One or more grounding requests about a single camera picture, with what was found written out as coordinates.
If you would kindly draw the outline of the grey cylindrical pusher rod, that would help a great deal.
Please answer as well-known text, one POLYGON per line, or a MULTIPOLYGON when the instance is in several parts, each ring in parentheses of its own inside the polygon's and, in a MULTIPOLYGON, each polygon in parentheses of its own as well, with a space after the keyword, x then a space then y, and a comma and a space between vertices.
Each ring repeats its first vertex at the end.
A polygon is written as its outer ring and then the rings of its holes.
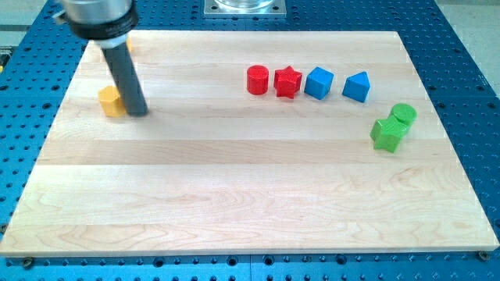
POLYGON ((123 41, 119 44, 103 44, 101 50, 127 114, 145 116, 148 113, 148 105, 127 43, 123 41))

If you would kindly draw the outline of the yellow block behind arm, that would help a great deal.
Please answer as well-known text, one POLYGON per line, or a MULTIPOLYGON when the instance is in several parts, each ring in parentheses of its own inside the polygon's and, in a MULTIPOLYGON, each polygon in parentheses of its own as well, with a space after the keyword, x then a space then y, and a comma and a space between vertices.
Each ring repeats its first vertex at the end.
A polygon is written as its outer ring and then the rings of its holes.
POLYGON ((133 51, 133 46, 132 46, 132 41, 131 41, 130 37, 127 37, 127 39, 126 39, 126 45, 127 45, 128 51, 132 52, 133 51))

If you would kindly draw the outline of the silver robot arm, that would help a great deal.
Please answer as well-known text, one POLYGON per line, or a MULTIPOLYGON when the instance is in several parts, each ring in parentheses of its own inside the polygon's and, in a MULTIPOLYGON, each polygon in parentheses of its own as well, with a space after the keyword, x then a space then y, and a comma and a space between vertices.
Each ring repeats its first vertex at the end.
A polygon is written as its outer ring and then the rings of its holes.
POLYGON ((52 18, 68 23, 80 38, 94 41, 102 50, 126 112, 144 116, 148 106, 139 83, 127 35, 138 24, 133 0, 60 0, 62 10, 52 18))

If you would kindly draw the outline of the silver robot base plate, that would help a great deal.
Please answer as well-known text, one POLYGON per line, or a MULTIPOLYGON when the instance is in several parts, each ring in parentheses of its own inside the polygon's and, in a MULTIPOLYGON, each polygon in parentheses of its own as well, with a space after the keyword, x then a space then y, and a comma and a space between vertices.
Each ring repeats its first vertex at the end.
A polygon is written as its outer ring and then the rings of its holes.
POLYGON ((282 18, 287 15, 285 0, 205 0, 205 18, 282 18))

